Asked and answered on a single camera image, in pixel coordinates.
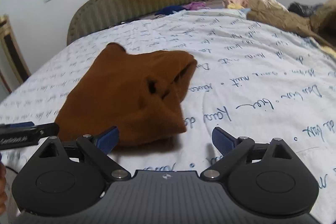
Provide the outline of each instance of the screw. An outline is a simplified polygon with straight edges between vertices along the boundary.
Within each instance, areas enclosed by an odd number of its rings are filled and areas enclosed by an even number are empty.
[[[214,178],[219,177],[220,173],[217,170],[209,169],[209,170],[204,171],[203,175],[209,179],[214,179]]]
[[[128,172],[125,171],[125,170],[117,169],[117,170],[114,170],[111,173],[111,175],[112,175],[112,177],[114,177],[116,179],[123,179],[123,178],[127,177]]]

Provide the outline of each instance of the bed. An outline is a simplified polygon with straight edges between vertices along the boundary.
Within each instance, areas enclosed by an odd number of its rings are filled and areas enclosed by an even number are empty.
[[[335,221],[336,62],[313,38],[246,20],[242,11],[230,9],[185,10],[91,34],[91,28],[77,30],[82,33],[70,31],[78,39],[0,104],[1,123],[53,122],[109,42],[130,54],[188,51],[198,64],[181,104],[187,131],[167,141],[118,149],[110,157],[132,174],[136,169],[200,173],[221,158],[211,141],[216,126],[259,143],[280,137],[319,183],[313,216],[325,224]],[[34,151],[4,151],[3,162],[19,171]]]

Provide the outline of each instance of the brown garment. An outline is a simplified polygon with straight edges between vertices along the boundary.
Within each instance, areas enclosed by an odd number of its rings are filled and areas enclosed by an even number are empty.
[[[248,20],[265,23],[336,49],[336,0],[328,0],[310,18],[284,10],[251,10]]]
[[[186,131],[180,103],[196,68],[183,51],[129,55],[116,43],[99,54],[70,92],[55,122],[62,141],[119,129],[121,146],[135,146]]]

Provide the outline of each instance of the blue cloth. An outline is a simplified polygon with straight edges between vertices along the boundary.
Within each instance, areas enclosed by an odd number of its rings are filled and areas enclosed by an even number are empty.
[[[167,6],[167,7],[164,7],[162,10],[159,10],[155,13],[155,15],[171,15],[173,14],[174,12],[179,12],[179,11],[182,11],[182,10],[187,10],[186,8],[182,7],[182,6],[178,6],[178,5],[172,5],[172,6]]]

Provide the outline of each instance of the gray gripper base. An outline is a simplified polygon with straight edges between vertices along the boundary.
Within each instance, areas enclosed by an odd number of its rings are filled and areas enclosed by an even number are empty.
[[[267,219],[248,213],[230,200],[220,184],[204,182],[194,171],[143,170],[131,180],[112,183],[101,200],[80,213],[54,218],[24,212],[14,224],[78,223],[318,224],[309,214]]]

